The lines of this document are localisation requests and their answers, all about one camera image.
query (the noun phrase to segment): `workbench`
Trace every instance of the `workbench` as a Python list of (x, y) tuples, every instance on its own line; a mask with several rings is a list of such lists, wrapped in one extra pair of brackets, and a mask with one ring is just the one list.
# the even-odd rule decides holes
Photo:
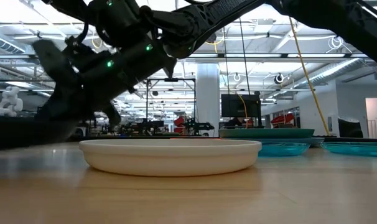
[(377, 224), (377, 157), (309, 149), (205, 177), (89, 167), (78, 143), (0, 151), (0, 224)]

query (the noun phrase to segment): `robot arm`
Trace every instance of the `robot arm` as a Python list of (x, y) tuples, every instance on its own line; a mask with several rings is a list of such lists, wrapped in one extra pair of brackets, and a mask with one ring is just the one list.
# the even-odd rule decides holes
[[(33, 44), (56, 82), (39, 119), (81, 120), (104, 109), (119, 116), (109, 108), (113, 98), (134, 92), (134, 85), (162, 68), (171, 77), (178, 58), (188, 57), (216, 30), (264, 3), (308, 26), (334, 31), (377, 62), (377, 11), (361, 0), (214, 0), (173, 12), (139, 7), (135, 0), (43, 2), (84, 21), (85, 27), (77, 38), (66, 40), (62, 52), (48, 40)], [(82, 44), (89, 24), (115, 53), (95, 53)]]

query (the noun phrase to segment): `white humanoid robot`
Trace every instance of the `white humanoid robot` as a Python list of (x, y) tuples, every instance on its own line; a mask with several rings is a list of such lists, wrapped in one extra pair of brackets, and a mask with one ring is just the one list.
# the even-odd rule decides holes
[(0, 116), (17, 116), (18, 111), (22, 111), (22, 99), (18, 98), (20, 92), (19, 87), (7, 87), (2, 93), (2, 101), (0, 103)]

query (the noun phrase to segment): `computer screen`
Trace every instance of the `computer screen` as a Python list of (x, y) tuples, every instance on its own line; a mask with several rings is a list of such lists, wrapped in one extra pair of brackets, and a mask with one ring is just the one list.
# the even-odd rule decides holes
[[(260, 99), (257, 95), (241, 95), (245, 102), (247, 116), (260, 115)], [(223, 118), (245, 118), (244, 103), (238, 95), (221, 95), (221, 116)]]

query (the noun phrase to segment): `blue bowl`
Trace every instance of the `blue bowl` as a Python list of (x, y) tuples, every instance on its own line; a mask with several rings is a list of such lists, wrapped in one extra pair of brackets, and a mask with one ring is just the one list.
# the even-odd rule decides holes
[(321, 146), (339, 154), (377, 156), (377, 142), (323, 142)]
[(262, 142), (259, 157), (298, 156), (307, 151), (310, 144), (290, 142)]

